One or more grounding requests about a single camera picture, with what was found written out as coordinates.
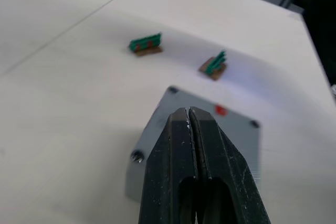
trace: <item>small green object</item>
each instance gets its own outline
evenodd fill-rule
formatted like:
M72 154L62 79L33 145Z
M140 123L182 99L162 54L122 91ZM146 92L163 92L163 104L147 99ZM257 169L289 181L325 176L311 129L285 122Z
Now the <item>small green object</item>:
M158 47L161 43L161 33L148 36L141 39L134 39L130 42L129 48L131 51L136 52L151 47Z
M219 70L222 67L222 64L226 61L226 52L221 51L219 55L216 56L215 59L213 59L209 65L206 67L205 73L206 74L213 74L215 70Z

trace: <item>white table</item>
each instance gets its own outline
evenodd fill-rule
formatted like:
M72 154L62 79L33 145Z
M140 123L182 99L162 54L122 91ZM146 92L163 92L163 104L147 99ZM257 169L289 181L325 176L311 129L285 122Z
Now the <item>white table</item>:
M334 222L336 111L300 16L259 0L113 0L81 20L109 0L78 16L66 12L86 0L63 1L68 23L35 34L52 41L20 65L0 59L0 223L137 223L140 205L123 194L129 151L171 84L262 123L273 224ZM32 38L16 29L10 43ZM163 53L127 50L158 31ZM213 82L197 69L222 48L229 68Z

